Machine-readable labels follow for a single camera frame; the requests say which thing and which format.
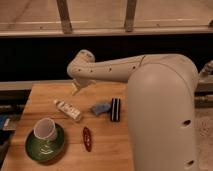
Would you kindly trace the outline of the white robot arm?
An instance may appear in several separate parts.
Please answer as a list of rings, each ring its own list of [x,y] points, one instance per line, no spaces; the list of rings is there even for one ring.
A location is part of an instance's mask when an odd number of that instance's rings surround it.
[[[135,171],[200,171],[195,136],[195,64],[180,54],[140,55],[97,62],[80,51],[67,73],[127,84],[126,109]]]

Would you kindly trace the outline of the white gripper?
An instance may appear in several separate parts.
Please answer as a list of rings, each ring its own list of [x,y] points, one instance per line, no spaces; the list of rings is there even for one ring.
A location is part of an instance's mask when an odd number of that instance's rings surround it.
[[[76,95],[80,89],[85,88],[91,84],[91,81],[87,79],[75,78],[73,82],[75,84],[72,84],[72,95]]]

